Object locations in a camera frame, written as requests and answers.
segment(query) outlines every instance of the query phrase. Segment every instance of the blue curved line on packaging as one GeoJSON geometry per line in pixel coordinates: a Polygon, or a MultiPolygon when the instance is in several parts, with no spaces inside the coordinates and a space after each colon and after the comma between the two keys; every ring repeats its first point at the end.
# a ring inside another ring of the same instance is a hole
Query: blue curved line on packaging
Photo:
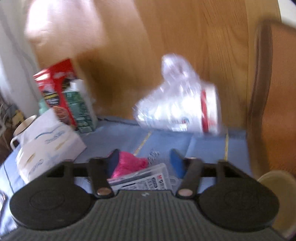
{"type": "Polygon", "coordinates": [[[51,134],[53,133],[56,129],[58,129],[59,127],[63,126],[63,124],[59,125],[57,128],[53,129],[51,132],[44,132],[44,133],[41,133],[39,134],[38,136],[35,137],[35,140],[39,137],[39,136],[42,136],[42,135],[45,135],[45,134],[51,134]]]}

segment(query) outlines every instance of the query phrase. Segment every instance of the pink knitted object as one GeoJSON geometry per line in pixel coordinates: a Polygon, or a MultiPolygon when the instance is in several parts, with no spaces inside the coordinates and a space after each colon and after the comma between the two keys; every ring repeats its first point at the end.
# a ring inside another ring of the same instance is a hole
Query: pink knitted object
{"type": "Polygon", "coordinates": [[[111,178],[124,176],[148,167],[147,158],[138,158],[125,151],[119,153],[119,163],[115,168],[111,178]]]}

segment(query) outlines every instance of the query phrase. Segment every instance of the wood grain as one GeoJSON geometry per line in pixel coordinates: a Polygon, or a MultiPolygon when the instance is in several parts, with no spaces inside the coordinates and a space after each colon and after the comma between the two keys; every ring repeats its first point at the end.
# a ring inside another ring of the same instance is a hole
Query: wood grain
{"type": "Polygon", "coordinates": [[[176,53],[217,85],[224,124],[245,127],[253,30],[267,15],[279,18],[276,0],[40,2],[26,28],[40,66],[72,58],[98,114],[132,118],[133,105],[162,82],[161,56],[176,53]]]}

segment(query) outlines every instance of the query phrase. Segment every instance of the beige container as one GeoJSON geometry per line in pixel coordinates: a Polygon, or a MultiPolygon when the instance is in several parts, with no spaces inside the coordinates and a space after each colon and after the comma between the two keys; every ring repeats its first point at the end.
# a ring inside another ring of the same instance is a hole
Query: beige container
{"type": "Polygon", "coordinates": [[[279,199],[279,213],[272,227],[290,239],[296,233],[296,180],[286,171],[264,174],[258,182],[268,187],[279,199]]]}

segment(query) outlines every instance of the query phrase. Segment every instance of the ribbed surface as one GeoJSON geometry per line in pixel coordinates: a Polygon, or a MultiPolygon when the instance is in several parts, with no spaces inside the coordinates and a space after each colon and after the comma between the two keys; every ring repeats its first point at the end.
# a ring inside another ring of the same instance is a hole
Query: ribbed surface
{"type": "Polygon", "coordinates": [[[272,229],[237,233],[209,221],[191,201],[170,191],[121,191],[110,200],[99,200],[82,220],[54,231],[18,228],[4,241],[280,241],[272,229]]]}

